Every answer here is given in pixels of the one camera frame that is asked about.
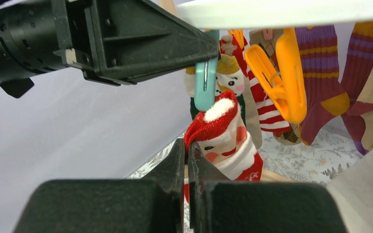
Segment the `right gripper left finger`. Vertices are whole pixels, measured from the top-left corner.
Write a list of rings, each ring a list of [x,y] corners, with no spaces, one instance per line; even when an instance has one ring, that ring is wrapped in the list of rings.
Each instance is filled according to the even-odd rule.
[[[181,233],[185,146],[140,179],[50,180],[30,196],[16,233]]]

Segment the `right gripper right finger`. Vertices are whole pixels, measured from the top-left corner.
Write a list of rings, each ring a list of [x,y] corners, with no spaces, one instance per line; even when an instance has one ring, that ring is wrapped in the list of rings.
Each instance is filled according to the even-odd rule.
[[[196,233],[344,233],[330,193],[315,183],[232,181],[188,151],[190,227]]]

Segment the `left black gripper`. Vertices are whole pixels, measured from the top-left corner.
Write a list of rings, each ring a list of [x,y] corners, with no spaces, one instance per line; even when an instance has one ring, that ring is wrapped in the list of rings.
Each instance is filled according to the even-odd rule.
[[[88,0],[29,0],[0,9],[0,87],[20,98],[32,76],[92,69]]]

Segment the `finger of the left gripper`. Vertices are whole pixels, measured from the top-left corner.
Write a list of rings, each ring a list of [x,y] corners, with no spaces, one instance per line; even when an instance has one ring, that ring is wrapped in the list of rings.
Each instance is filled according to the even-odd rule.
[[[218,56],[213,38],[150,0],[94,0],[85,19],[88,81],[135,85]]]

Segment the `teal clothespin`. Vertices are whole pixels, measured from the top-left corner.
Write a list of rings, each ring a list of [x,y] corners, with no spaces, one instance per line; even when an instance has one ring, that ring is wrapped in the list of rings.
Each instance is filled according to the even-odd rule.
[[[219,49],[217,52],[217,57],[197,63],[195,66],[194,104],[202,112],[210,109],[215,102],[216,73],[220,57]]]

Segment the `beige tan sock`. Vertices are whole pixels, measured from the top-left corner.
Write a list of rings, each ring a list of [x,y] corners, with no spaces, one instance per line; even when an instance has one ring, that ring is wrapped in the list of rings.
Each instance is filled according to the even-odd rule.
[[[257,106],[254,101],[249,78],[244,76],[244,86],[243,99],[245,102],[245,122],[247,131],[252,137],[252,142],[254,143],[256,149],[260,149],[262,146],[262,133],[260,129],[259,116],[257,111]]]

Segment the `white round clip hanger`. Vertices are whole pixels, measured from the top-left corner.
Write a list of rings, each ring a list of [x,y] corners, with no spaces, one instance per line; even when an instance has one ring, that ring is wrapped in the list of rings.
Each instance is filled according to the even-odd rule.
[[[373,0],[194,0],[178,17],[199,29],[275,29],[373,21]]]

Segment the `red striped santa sock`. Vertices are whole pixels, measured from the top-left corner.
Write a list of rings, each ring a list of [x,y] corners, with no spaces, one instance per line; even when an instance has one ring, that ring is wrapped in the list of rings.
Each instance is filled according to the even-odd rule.
[[[244,37],[237,40],[234,35],[227,34],[220,39],[221,53],[234,56],[244,75],[249,78],[249,89],[258,111],[260,129],[276,136],[292,131],[290,124],[283,119],[244,60],[244,50],[247,47],[248,43]]]

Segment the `dark green sock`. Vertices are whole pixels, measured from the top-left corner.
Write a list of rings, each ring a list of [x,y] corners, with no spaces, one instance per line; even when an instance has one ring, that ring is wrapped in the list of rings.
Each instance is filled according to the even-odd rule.
[[[194,119],[199,113],[195,107],[195,67],[189,67],[185,70],[184,84],[187,94],[190,96],[190,115]],[[221,54],[217,64],[215,96],[219,96],[222,92],[233,91],[240,106],[241,117],[246,124],[245,119],[245,101],[243,92],[245,90],[244,73],[242,72],[236,57]]]

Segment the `orange clothespin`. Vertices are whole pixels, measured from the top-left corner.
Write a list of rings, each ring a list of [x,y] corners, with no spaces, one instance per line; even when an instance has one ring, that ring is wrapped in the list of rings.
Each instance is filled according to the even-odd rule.
[[[277,70],[259,45],[250,46],[244,56],[283,119],[300,124],[307,112],[301,58],[294,28],[285,28],[275,44]]]

